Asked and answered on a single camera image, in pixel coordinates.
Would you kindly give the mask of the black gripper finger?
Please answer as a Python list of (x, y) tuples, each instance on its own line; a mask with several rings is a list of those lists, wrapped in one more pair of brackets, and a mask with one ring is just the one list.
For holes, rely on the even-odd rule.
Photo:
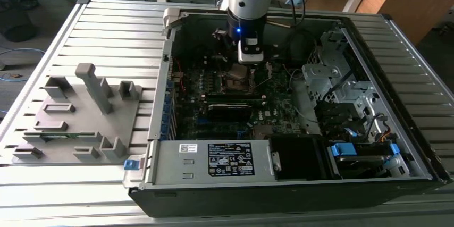
[(264, 45), (264, 61), (265, 62), (276, 62), (280, 61), (280, 48), (276, 44)]
[(225, 62), (236, 62), (236, 43), (231, 39), (228, 32), (216, 28), (211, 34), (215, 39), (213, 51), (215, 54), (221, 56)]

